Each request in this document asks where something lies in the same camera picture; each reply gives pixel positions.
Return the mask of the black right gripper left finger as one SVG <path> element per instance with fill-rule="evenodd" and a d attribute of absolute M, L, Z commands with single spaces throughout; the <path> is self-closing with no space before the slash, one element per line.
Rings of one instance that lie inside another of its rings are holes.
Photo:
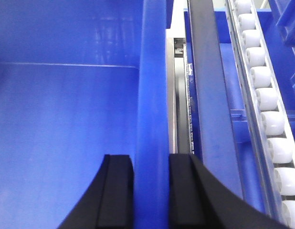
<path fill-rule="evenodd" d="M 133 228 L 134 171 L 129 155 L 105 155 L 61 229 Z"/>

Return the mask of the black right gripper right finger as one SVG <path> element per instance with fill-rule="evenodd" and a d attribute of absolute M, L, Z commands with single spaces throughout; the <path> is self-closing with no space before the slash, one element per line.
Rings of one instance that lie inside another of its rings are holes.
<path fill-rule="evenodd" d="M 192 154 L 169 155 L 171 229 L 285 229 L 225 187 Z"/>

